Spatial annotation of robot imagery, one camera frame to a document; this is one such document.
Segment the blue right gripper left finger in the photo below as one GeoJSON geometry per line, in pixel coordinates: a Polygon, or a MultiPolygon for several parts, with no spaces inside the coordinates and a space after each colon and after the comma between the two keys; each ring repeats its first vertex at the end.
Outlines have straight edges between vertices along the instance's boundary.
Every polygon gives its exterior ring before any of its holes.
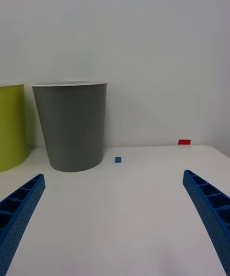
{"type": "Polygon", "coordinates": [[[45,190],[43,174],[0,202],[0,275],[7,274],[31,216],[45,190]]]}

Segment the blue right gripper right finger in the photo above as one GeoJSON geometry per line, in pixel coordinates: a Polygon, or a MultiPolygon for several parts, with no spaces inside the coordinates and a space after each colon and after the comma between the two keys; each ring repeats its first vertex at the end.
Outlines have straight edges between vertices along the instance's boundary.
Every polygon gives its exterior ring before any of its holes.
{"type": "Polygon", "coordinates": [[[230,198],[190,170],[183,185],[207,230],[226,275],[230,275],[230,198]]]}

